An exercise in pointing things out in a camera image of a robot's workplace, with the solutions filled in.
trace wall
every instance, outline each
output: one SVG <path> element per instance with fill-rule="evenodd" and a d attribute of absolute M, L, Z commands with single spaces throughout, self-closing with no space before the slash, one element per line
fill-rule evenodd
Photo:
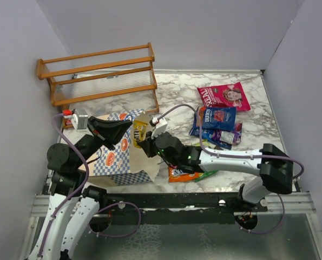
<path fill-rule="evenodd" d="M 265 72 L 288 153 L 306 167 L 322 226 L 322 0 L 305 0 Z"/>
<path fill-rule="evenodd" d="M 35 0 L 0 0 L 0 260 L 18 257 L 56 139 L 36 61 L 66 55 Z"/>
<path fill-rule="evenodd" d="M 73 54 L 150 41 L 166 69 L 265 69 L 302 2 L 39 1 Z"/>

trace gray floor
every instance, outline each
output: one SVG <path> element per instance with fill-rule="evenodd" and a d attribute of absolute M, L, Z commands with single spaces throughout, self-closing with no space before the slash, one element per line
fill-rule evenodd
<path fill-rule="evenodd" d="M 258 229 L 266 230 L 279 216 L 261 216 Z M 113 226 L 124 233 L 132 226 Z M 144 225 L 133 236 L 96 238 L 87 232 L 73 260 L 280 260 L 319 259 L 306 215 L 287 215 L 284 225 L 270 235 L 250 235 L 236 225 Z"/>

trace marble countertop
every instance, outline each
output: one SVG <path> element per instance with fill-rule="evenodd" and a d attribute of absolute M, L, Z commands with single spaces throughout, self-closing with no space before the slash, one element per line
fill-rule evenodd
<path fill-rule="evenodd" d="M 259 73 L 255 74 L 155 74 L 158 89 L 157 99 L 160 114 L 180 103 L 187 103 L 193 107 L 202 106 L 197 87 L 225 85 L 241 82 L 247 96 L 251 110 L 239 112 L 236 121 L 241 121 L 241 144 L 233 146 L 232 150 L 252 150 L 262 148 L 264 143 L 271 143 L 283 150 L 280 135 Z M 154 108 L 151 91 L 131 93 L 107 97 L 100 100 L 85 101 L 71 105 L 73 108 L 84 108 L 89 115 L 99 116 L 112 112 L 128 111 L 135 108 L 145 110 Z M 184 107 L 178 108 L 166 116 L 167 131 L 178 137 L 184 144 L 198 142 L 199 139 L 189 136 L 188 132 L 193 123 L 193 112 Z M 77 142 L 83 134 L 73 129 L 64 130 L 64 134 Z M 242 183 L 254 179 L 255 176 L 240 172 L 220 171 L 199 182 L 169 183 L 168 171 L 165 164 L 161 164 L 154 183 L 144 183 L 129 186 L 107 187 L 110 193 L 176 193 L 176 192 L 231 192 L 238 191 Z"/>

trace pink snack bag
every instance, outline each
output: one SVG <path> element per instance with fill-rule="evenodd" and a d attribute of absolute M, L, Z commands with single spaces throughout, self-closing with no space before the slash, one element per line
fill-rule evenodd
<path fill-rule="evenodd" d="M 206 107 L 236 107 L 237 111 L 251 110 L 240 82 L 236 84 L 198 88 Z"/>

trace blue and white checkered box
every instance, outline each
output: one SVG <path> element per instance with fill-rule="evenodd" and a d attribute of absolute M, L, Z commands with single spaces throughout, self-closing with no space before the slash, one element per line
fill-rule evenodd
<path fill-rule="evenodd" d="M 142 109 L 112 113 L 103 119 L 130 119 L 134 121 L 140 118 L 146 119 Z M 159 165 L 157 164 L 159 159 L 147 158 L 142 149 L 134 147 L 132 130 L 133 126 L 129 128 L 121 141 L 115 145 L 115 150 L 111 151 L 104 146 L 101 147 L 102 156 L 94 163 L 93 169 L 90 169 L 90 182 L 95 183 L 94 181 L 99 179 L 100 186 L 115 186 L 147 183 L 154 180 L 159 171 Z M 136 162 L 131 164 L 131 153 L 135 154 L 134 158 L 138 158 L 137 167 L 135 167 Z M 99 155 L 100 151 L 97 151 L 95 156 L 98 157 Z M 148 172 L 144 171 L 143 166 L 148 169 Z"/>

